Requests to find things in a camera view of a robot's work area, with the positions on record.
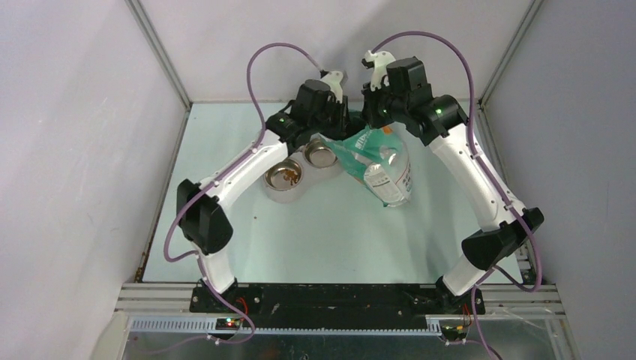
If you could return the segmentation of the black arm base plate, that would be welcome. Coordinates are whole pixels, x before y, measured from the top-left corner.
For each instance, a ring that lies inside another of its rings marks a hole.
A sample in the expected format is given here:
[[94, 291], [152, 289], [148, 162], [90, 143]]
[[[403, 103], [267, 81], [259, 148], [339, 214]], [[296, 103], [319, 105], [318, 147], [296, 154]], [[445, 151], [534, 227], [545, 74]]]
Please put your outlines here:
[[428, 330], [433, 315], [485, 314], [482, 294], [443, 295], [417, 283], [240, 283], [217, 300], [198, 283], [189, 311], [228, 314], [235, 306], [258, 329]]

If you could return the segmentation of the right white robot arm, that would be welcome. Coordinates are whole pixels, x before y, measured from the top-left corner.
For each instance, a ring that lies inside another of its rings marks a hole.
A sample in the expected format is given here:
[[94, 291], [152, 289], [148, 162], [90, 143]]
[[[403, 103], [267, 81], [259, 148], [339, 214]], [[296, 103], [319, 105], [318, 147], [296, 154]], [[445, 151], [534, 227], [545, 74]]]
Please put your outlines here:
[[451, 95], [434, 96], [424, 63], [367, 52], [361, 63], [372, 71], [363, 85], [363, 117], [372, 128], [394, 122], [428, 147], [447, 167], [469, 200], [479, 229], [461, 243], [462, 256], [437, 282], [436, 303], [458, 312], [466, 294], [501, 259], [513, 254], [544, 221], [503, 184], [469, 128], [469, 117]]

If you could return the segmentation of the teal pet food bag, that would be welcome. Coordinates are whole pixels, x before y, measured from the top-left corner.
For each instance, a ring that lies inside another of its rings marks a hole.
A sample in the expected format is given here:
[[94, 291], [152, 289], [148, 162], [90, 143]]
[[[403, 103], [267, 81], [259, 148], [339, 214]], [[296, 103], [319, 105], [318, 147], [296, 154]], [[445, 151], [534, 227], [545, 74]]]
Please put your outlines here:
[[385, 207], [411, 198], [410, 155], [406, 143], [389, 126], [365, 127], [343, 140], [322, 137], [344, 171], [370, 191]]

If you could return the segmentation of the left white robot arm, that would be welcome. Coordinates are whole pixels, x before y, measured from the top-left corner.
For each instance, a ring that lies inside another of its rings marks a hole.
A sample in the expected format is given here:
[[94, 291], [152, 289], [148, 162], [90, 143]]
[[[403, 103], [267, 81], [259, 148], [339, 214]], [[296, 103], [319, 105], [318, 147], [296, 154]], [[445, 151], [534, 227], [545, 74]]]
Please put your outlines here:
[[233, 227], [226, 211], [258, 178], [317, 134], [344, 129], [348, 107], [343, 81], [342, 71], [305, 81], [295, 100], [268, 118], [243, 154], [210, 179], [186, 179], [178, 186], [175, 220], [193, 246], [203, 280], [211, 288], [208, 303], [217, 311], [231, 311], [237, 302], [227, 251]]

